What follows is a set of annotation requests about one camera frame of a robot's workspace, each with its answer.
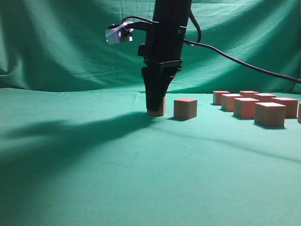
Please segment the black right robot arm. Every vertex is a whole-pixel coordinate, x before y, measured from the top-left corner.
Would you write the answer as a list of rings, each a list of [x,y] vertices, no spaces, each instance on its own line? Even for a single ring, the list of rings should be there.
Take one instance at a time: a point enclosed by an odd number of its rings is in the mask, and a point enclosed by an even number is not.
[[[138,49],[144,58],[142,77],[146,107],[158,111],[176,73],[182,69],[182,48],[186,34],[190,0],[158,0],[145,43]]]

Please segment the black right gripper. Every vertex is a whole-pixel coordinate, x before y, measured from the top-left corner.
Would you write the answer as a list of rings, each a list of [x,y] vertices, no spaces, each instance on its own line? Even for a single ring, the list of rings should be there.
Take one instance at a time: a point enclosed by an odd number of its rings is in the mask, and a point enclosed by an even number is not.
[[[146,108],[158,111],[167,89],[182,69],[182,48],[186,24],[172,22],[139,22],[138,30],[146,32],[145,43],[138,49],[144,58],[142,77],[145,84]]]

